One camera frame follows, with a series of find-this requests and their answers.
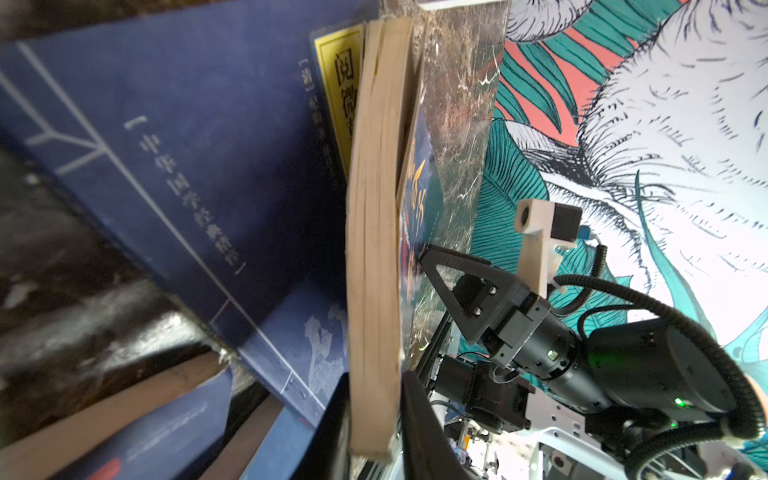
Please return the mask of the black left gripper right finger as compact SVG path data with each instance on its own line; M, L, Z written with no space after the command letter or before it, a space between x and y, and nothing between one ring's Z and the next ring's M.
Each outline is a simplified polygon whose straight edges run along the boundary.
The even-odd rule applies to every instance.
M418 376L402 375L401 431L406 479L468 479L444 435Z

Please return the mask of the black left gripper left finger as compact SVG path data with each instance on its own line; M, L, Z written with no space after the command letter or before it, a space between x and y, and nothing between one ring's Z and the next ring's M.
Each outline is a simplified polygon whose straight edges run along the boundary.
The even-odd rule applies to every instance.
M347 480L350 475L350 385L344 373L291 480Z

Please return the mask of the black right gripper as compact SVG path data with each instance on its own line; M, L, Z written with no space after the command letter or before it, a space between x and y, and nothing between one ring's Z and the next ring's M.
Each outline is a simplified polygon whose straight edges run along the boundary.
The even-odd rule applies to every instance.
M582 341L516 275L436 245L419 264L462 335L497 367L529 374L557 396L594 394Z

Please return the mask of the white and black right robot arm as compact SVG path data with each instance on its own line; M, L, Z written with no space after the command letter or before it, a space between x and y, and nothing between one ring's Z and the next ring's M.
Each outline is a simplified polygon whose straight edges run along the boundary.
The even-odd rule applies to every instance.
M564 286L615 298L615 309L644 310L644 321L586 331L520 276L438 246L420 265L489 364L534 376L568 407L605 420L603 438L630 479L674 450L761 437L767 418L754 387L728 353L682 312L596 276L561 275Z

